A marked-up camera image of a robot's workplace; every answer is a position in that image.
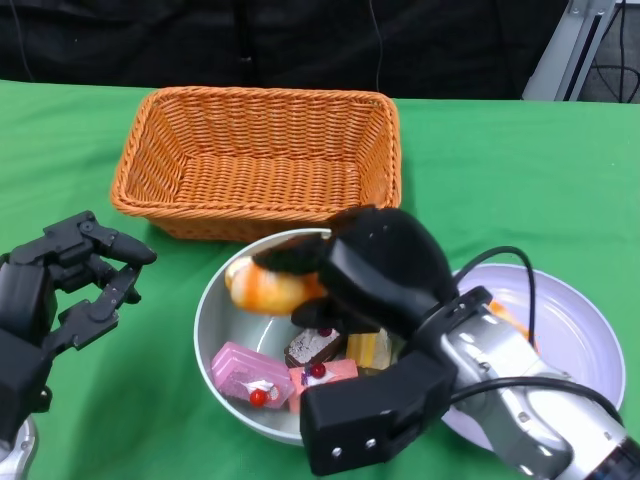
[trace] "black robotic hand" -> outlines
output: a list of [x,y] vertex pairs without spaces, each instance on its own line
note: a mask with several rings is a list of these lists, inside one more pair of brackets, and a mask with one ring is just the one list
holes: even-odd
[[318,274],[328,295],[294,311],[294,324],[341,333],[383,326],[408,339],[434,308],[458,296],[444,252],[408,213],[354,208],[329,225],[328,238],[303,235],[254,256],[271,271]]
[[[119,271],[100,257],[125,262]],[[44,236],[0,257],[0,447],[10,448],[33,412],[49,409],[46,387],[54,358],[81,349],[118,323],[118,308],[137,303],[134,285],[156,254],[142,242],[101,226],[84,212],[44,229]],[[71,293],[90,283],[102,290],[62,312],[55,291]]]
[[346,334],[382,327],[407,347],[378,375],[302,394],[300,432],[316,475],[385,462],[444,414],[456,369],[429,342],[456,324],[458,302],[490,300],[459,296],[440,246],[401,210],[358,208],[329,223],[330,236],[296,237],[254,261],[271,271],[317,273],[328,295],[295,310],[294,324]]

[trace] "robotic arm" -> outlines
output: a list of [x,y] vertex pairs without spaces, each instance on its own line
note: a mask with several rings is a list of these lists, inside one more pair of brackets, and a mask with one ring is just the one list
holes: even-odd
[[366,208],[332,226],[329,239],[296,239],[254,260],[318,274],[328,297],[300,307],[294,323],[333,321],[345,333],[384,327],[406,345],[376,376],[303,393],[300,429],[314,474],[385,462],[455,406],[526,476],[640,480],[640,447],[615,407],[493,316],[484,288],[460,296],[444,253],[414,218]]
[[[119,271],[104,256],[125,262]],[[33,451],[29,415],[46,412],[52,400],[46,382],[53,360],[80,350],[117,326],[118,308],[135,304],[134,285],[156,254],[138,240],[101,226],[84,212],[44,229],[44,236],[0,256],[0,478],[19,478]],[[57,310],[55,292],[71,293],[93,283],[98,299]]]

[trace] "orange wicker basket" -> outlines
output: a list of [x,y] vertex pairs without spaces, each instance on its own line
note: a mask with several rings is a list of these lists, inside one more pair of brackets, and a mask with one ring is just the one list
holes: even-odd
[[400,204],[393,102],[350,91],[174,87],[141,104],[111,201],[177,238],[250,242]]

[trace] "orange toy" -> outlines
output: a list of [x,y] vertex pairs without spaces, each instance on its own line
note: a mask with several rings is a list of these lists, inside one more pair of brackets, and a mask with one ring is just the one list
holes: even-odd
[[325,295],[317,275],[270,272],[256,265],[251,257],[231,263],[224,283],[237,307],[266,315],[289,315],[304,302]]
[[[491,300],[491,303],[489,304],[489,310],[496,317],[500,317],[502,320],[509,322],[511,325],[513,325],[522,334],[524,338],[526,339],[529,338],[529,329],[524,325],[522,325],[520,322],[518,322],[518,320],[511,314],[509,310],[506,309],[504,305],[496,302],[495,300]],[[535,345],[536,351],[538,351],[537,340],[535,344],[536,344]]]

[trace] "white bowl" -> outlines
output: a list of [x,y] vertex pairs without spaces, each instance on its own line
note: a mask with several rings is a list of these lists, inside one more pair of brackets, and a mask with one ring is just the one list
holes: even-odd
[[279,410],[257,409],[241,400],[227,399],[213,385],[211,360],[227,341],[243,345],[284,362],[284,349],[300,332],[288,316],[253,315],[238,309],[231,302],[224,284],[224,272],[231,262],[245,255],[273,247],[292,237],[308,233],[329,233],[329,230],[307,228],[290,230],[263,238],[231,257],[213,276],[202,294],[193,341],[200,373],[213,396],[233,416],[262,435],[291,445],[302,445],[300,417],[290,413],[287,404]]

